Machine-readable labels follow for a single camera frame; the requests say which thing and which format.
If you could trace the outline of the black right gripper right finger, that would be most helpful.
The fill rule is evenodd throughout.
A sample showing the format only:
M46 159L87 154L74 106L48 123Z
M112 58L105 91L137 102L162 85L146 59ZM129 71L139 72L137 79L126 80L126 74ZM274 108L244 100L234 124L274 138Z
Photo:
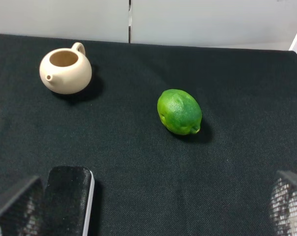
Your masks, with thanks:
M277 171L269 217L276 236L297 236L297 174Z

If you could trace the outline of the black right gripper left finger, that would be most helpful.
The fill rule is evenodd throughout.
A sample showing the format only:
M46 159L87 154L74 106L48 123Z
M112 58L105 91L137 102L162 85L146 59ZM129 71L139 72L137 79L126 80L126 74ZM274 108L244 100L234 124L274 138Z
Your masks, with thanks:
M42 235L43 185L27 177L0 195L0 236Z

